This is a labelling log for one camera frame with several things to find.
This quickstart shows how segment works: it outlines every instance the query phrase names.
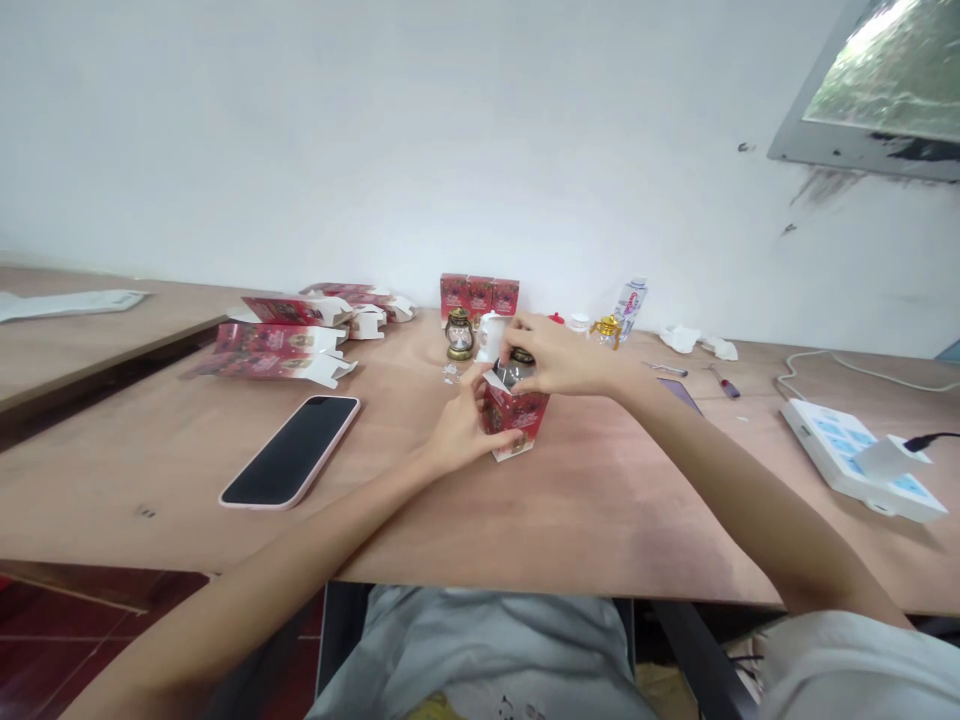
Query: red tile floor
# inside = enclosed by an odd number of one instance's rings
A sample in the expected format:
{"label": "red tile floor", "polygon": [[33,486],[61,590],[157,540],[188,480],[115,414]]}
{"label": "red tile floor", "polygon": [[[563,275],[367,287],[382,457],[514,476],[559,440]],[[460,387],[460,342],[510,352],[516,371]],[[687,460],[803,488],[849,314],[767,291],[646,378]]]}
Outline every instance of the red tile floor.
{"label": "red tile floor", "polygon": [[[53,720],[140,633],[206,585],[166,573],[154,610],[137,615],[41,588],[0,589],[0,720]],[[301,720],[313,703],[322,603],[303,629],[284,686],[264,720]]]}

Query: white wall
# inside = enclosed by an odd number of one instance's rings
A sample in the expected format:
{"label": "white wall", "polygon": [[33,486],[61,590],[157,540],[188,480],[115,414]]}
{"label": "white wall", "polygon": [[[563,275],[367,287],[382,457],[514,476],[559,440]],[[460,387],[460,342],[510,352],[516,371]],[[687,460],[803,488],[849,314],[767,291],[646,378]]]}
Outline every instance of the white wall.
{"label": "white wall", "polygon": [[0,257],[428,305],[472,272],[548,312],[640,273],[647,327],[932,356],[958,188],[820,175],[791,206],[810,170],[764,157],[839,10],[3,3]]}

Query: stain on wall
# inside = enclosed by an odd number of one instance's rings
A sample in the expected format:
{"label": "stain on wall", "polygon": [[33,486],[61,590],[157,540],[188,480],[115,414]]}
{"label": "stain on wall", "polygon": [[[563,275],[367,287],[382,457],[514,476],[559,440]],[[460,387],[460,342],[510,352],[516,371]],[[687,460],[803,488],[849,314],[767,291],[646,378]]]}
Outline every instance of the stain on wall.
{"label": "stain on wall", "polygon": [[798,200],[807,205],[825,205],[830,200],[847,192],[866,177],[866,173],[837,168],[810,167],[810,173],[800,191],[790,201],[793,207]]}

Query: white cable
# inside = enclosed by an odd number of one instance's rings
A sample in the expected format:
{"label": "white cable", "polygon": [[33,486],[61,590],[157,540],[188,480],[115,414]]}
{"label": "white cable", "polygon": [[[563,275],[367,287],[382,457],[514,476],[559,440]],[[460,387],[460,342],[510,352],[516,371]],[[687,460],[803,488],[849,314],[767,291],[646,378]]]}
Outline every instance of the white cable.
{"label": "white cable", "polygon": [[779,384],[783,385],[785,388],[787,388],[787,390],[792,392],[794,395],[796,395],[798,398],[800,398],[804,402],[806,402],[807,399],[803,396],[803,393],[801,393],[799,390],[793,387],[793,385],[788,383],[787,380],[790,380],[791,378],[795,378],[797,376],[797,370],[796,368],[793,367],[793,362],[792,362],[794,358],[807,357],[808,355],[829,355],[838,363],[843,365],[845,368],[849,368],[850,370],[853,370],[855,372],[863,373],[864,375],[872,375],[873,377],[878,377],[882,380],[889,380],[892,383],[896,383],[897,385],[903,385],[904,387],[908,387],[908,388],[913,388],[914,390],[923,390],[924,392],[947,392],[948,390],[953,390],[953,388],[955,387],[960,387],[960,382],[956,382],[942,388],[928,388],[928,387],[923,387],[922,385],[914,385],[913,383],[908,383],[903,380],[898,380],[897,378],[892,378],[889,375],[881,375],[880,373],[875,373],[871,370],[864,370],[863,368],[858,368],[854,365],[851,365],[846,360],[841,360],[839,357],[837,357],[833,353],[832,350],[811,350],[810,352],[805,352],[805,353],[794,353],[793,355],[788,357],[785,362],[787,363],[787,367],[790,368],[790,374],[781,375],[776,380]]}

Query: red packaging box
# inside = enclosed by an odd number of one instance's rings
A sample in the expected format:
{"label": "red packaging box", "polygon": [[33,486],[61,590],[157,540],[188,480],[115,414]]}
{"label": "red packaging box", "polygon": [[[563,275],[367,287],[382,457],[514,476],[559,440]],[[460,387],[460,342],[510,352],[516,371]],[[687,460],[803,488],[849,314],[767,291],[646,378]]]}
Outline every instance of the red packaging box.
{"label": "red packaging box", "polygon": [[[215,353],[276,353],[277,355],[300,355],[323,352],[331,347],[325,333],[333,330],[298,325],[255,325],[247,323],[223,323],[217,330]],[[346,336],[333,341],[333,347]]]}
{"label": "red packaging box", "polygon": [[337,380],[353,370],[357,363],[348,363],[333,355],[223,352],[204,359],[184,377],[219,375],[258,380],[304,378],[324,387],[336,388]]}
{"label": "red packaging box", "polygon": [[493,281],[493,312],[513,317],[517,314],[520,281],[497,278]]}
{"label": "red packaging box", "polygon": [[342,295],[348,292],[372,292],[375,285],[357,285],[356,283],[317,283],[310,287],[305,287],[300,291],[301,295],[309,295],[311,292],[320,295]]}
{"label": "red packaging box", "polygon": [[353,309],[336,297],[241,297],[265,323],[275,325],[320,325],[334,327],[353,315]]}
{"label": "red packaging box", "polygon": [[468,313],[467,276],[444,273],[440,276],[440,322],[447,324],[447,317],[454,308],[462,307]]}
{"label": "red packaging box", "polygon": [[471,275],[467,278],[467,297],[470,307],[466,310],[470,313],[474,326],[479,325],[481,317],[493,312],[493,278]]}
{"label": "red packaging box", "polygon": [[494,435],[513,428],[523,430],[523,436],[513,445],[493,451],[497,462],[532,449],[540,432],[543,416],[547,412],[550,396],[542,393],[514,395],[504,387],[493,370],[484,373],[483,379],[487,383],[483,391],[481,416],[484,432]]}
{"label": "red packaging box", "polygon": [[374,305],[387,313],[387,322],[407,322],[413,320],[416,314],[416,306],[405,297],[393,295],[389,291],[378,291],[373,285],[317,283],[305,287],[300,294],[311,298],[340,298],[358,309],[362,305]]}

